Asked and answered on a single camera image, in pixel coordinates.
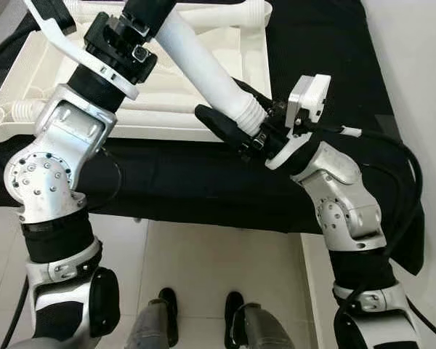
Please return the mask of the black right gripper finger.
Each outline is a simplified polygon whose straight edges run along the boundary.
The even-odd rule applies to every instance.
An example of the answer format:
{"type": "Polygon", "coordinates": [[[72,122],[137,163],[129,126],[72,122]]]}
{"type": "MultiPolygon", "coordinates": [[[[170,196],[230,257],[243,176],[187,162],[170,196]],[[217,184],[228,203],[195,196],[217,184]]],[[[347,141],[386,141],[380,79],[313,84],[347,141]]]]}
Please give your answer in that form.
{"type": "Polygon", "coordinates": [[[194,110],[195,117],[211,130],[219,140],[227,144],[239,156],[258,156],[254,138],[242,129],[239,129],[234,120],[229,119],[224,113],[211,107],[198,104],[194,110]]]}
{"type": "Polygon", "coordinates": [[[260,91],[255,90],[254,87],[252,87],[250,84],[247,84],[244,81],[241,81],[239,79],[233,79],[233,80],[238,85],[238,87],[241,88],[241,90],[251,94],[251,96],[254,97],[255,100],[257,100],[257,102],[260,104],[262,109],[265,110],[265,112],[271,112],[271,110],[273,110],[274,102],[271,99],[271,97],[265,96],[260,91]]]}

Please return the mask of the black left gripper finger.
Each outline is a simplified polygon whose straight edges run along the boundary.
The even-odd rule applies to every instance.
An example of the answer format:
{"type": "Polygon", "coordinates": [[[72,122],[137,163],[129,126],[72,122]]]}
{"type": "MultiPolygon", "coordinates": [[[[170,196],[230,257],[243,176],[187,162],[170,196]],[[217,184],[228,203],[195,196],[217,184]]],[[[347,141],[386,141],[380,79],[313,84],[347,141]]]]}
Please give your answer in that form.
{"type": "Polygon", "coordinates": [[[153,38],[178,0],[127,0],[122,10],[122,23],[143,38],[153,38]]]}

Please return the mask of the grey robot right leg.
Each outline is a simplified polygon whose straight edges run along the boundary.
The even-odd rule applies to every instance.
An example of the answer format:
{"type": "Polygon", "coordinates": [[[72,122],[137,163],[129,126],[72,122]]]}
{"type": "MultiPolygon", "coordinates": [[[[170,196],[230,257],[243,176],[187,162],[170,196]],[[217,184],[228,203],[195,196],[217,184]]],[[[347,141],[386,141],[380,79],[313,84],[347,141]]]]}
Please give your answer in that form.
{"type": "Polygon", "coordinates": [[[232,290],[225,299],[225,349],[295,349],[278,319],[255,302],[245,303],[232,290]]]}

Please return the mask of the white plastic table leg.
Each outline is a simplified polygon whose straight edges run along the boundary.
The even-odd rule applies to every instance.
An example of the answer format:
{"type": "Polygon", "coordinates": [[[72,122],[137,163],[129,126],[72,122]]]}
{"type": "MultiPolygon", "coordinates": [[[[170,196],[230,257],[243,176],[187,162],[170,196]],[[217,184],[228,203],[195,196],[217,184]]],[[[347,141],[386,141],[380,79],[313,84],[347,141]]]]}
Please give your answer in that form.
{"type": "Polygon", "coordinates": [[[248,136],[260,130],[267,112],[255,96],[241,89],[177,10],[172,10],[155,36],[208,106],[223,113],[248,136]]]}
{"type": "Polygon", "coordinates": [[[238,4],[215,4],[200,9],[175,9],[168,14],[162,30],[177,27],[180,21],[194,32],[218,28],[265,28],[274,7],[267,0],[244,0],[238,4]]]}
{"type": "Polygon", "coordinates": [[[9,107],[9,115],[15,122],[36,123],[46,103],[43,99],[16,100],[9,107]]]}

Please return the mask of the white plastic table top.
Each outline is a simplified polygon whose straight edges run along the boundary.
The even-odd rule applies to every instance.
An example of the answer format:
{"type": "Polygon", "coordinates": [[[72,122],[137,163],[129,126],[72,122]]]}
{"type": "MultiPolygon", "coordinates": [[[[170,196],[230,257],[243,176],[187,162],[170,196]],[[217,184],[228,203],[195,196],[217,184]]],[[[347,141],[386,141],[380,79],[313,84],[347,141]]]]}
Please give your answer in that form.
{"type": "MultiPolygon", "coordinates": [[[[175,9],[200,9],[215,4],[178,3],[175,9]]],[[[233,79],[250,84],[264,95],[269,82],[267,27],[218,28],[195,32],[233,79]]],[[[148,44],[158,64],[144,83],[138,84],[136,100],[125,99],[116,112],[112,136],[131,139],[214,142],[216,137],[195,116],[195,106],[205,103],[159,43],[148,44]]],[[[58,84],[75,72],[76,61],[53,47],[41,33],[29,33],[12,62],[0,77],[0,143],[16,135],[30,135],[36,123],[15,122],[9,107],[16,100],[48,102],[58,84]]]]}

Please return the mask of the grey robot left leg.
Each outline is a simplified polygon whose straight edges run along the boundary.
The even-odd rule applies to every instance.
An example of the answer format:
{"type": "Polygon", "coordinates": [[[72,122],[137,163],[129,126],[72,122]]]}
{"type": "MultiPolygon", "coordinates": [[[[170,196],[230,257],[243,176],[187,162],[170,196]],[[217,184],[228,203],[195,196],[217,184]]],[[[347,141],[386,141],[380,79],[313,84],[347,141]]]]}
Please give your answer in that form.
{"type": "Polygon", "coordinates": [[[123,349],[172,349],[180,339],[178,317],[175,291],[159,290],[157,298],[138,313],[123,349]]]}

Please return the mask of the grey robot leg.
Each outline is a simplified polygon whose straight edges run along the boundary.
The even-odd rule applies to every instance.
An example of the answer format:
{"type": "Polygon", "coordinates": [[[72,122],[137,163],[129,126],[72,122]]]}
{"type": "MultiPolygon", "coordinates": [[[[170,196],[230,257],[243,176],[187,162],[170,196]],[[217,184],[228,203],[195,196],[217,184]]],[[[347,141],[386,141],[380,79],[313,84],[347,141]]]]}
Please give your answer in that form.
{"type": "Polygon", "coordinates": [[[138,313],[123,349],[172,349],[180,339],[178,317],[175,291],[159,290],[157,298],[138,313]]]}
{"type": "Polygon", "coordinates": [[[255,302],[245,303],[232,290],[225,299],[225,349],[295,349],[278,319],[255,302]]]}

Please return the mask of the grey tape patch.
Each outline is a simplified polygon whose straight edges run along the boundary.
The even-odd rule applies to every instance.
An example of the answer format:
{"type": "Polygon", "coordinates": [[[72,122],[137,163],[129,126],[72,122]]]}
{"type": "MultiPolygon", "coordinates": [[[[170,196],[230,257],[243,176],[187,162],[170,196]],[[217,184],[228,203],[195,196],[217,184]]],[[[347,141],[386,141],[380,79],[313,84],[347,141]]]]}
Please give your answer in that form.
{"type": "Polygon", "coordinates": [[[394,116],[391,114],[374,114],[374,119],[377,122],[377,125],[381,127],[381,130],[385,135],[390,137],[394,137],[398,134],[397,125],[395,125],[394,116]]]}

